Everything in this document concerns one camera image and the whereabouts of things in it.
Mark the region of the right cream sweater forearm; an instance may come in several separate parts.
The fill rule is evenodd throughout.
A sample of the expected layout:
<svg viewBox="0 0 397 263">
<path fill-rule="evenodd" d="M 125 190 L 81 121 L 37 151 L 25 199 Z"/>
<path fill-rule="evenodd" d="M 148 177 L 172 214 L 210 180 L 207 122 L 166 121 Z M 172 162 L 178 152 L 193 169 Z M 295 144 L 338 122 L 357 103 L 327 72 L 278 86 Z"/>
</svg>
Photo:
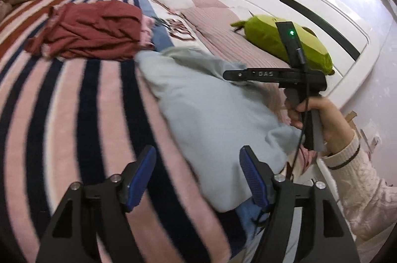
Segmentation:
<svg viewBox="0 0 397 263">
<path fill-rule="evenodd" d="M 396 225 L 396 188 L 377 175 L 357 136 L 323 162 L 336 182 L 360 260 L 371 262 Z"/>
</svg>

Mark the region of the person right hand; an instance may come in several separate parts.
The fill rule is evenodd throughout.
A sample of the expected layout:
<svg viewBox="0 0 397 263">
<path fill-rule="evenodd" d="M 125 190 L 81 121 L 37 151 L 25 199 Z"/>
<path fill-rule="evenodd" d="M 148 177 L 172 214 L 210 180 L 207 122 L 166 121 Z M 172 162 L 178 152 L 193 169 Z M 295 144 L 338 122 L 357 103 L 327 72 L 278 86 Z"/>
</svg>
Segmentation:
<svg viewBox="0 0 397 263">
<path fill-rule="evenodd" d="M 354 130 L 349 126 L 342 113 L 328 98 L 310 97 L 296 107 L 292 106 L 289 99 L 286 99 L 285 107 L 291 120 L 291 125 L 298 129 L 303 128 L 299 114 L 304 112 L 306 108 L 317 110 L 320 115 L 326 147 L 332 154 L 341 152 L 355 136 Z"/>
</svg>

